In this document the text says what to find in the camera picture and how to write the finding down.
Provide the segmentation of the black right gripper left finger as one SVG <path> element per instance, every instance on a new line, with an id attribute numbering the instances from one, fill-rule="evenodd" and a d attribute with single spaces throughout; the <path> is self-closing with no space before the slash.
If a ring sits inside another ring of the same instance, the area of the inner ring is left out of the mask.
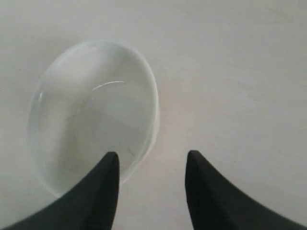
<path id="1" fill-rule="evenodd" d="M 70 191 L 9 230 L 110 230 L 119 195 L 119 158 L 108 152 Z"/>

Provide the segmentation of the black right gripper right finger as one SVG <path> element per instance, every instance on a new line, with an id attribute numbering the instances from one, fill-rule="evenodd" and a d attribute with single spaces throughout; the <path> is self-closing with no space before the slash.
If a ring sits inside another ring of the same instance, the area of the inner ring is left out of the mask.
<path id="1" fill-rule="evenodd" d="M 185 191 L 195 230 L 306 229 L 239 190 L 197 150 L 187 155 Z"/>

